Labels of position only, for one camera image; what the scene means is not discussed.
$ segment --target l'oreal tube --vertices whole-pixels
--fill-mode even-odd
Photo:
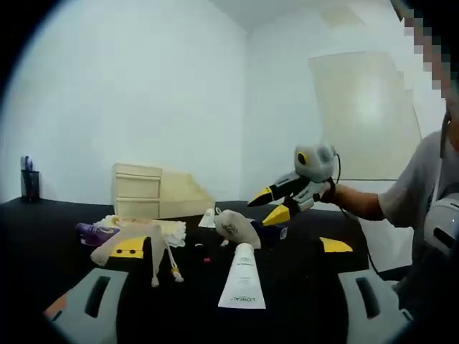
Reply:
[[[237,245],[218,307],[266,309],[252,245]]]

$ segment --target person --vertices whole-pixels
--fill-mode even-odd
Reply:
[[[435,264],[432,248],[424,240],[424,221],[430,209],[437,177],[441,171],[437,194],[442,198],[451,187],[459,192],[459,102],[457,82],[451,75],[449,63],[445,63],[440,51],[445,47],[435,45],[431,30],[425,30],[423,19],[405,17],[405,26],[413,28],[415,45],[423,48],[424,61],[432,66],[432,81],[441,86],[446,104],[446,118],[450,118],[446,137],[441,131],[434,132],[418,145],[406,169],[386,192],[364,193],[345,185],[336,185],[333,191],[326,187],[322,201],[335,204],[354,215],[368,220],[387,219],[395,227],[412,227],[412,266],[395,290],[401,307],[412,314],[419,313],[422,298],[427,297],[425,287],[439,272]],[[444,144],[444,158],[440,168],[440,146]]]

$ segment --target gray t-shirt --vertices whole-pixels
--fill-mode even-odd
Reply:
[[[414,274],[422,274],[431,251],[431,248],[424,243],[424,221],[430,208],[439,171],[440,141],[440,131],[424,138],[398,181],[387,192],[378,195],[381,210],[392,225],[412,227],[415,230],[412,268],[399,287],[405,289],[404,292],[402,291],[402,294],[405,294],[404,298],[416,298],[415,290],[419,285],[413,287],[409,284],[413,284]],[[438,196],[441,196],[448,186],[459,183],[459,152],[451,146],[449,139],[446,141]]]

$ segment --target beige plush toy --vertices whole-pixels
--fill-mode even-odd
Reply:
[[[222,211],[215,216],[215,229],[226,240],[240,244],[246,242],[254,249],[261,248],[260,238],[249,219],[232,210]]]

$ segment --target white wall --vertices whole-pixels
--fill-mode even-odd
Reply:
[[[109,204],[115,162],[189,171],[217,199],[237,199],[245,38],[206,0],[65,3],[5,97],[1,200],[20,195],[26,154],[45,199]]]
[[[389,2],[360,1],[349,6],[366,27],[330,30],[317,8],[309,7],[258,27],[249,36],[242,199],[251,199],[282,173],[291,171],[296,145],[314,144],[322,137],[321,116],[308,68],[310,58],[346,52],[388,52],[397,69],[404,72],[406,87],[413,90],[421,136],[440,129],[444,101],[439,91],[432,90],[430,73],[422,71],[422,55],[414,54],[412,37],[404,36],[403,25]],[[379,193],[393,181],[344,183]],[[333,209],[323,204],[317,207]],[[386,221],[362,221],[362,225],[378,269],[411,262],[411,229],[394,229]]]

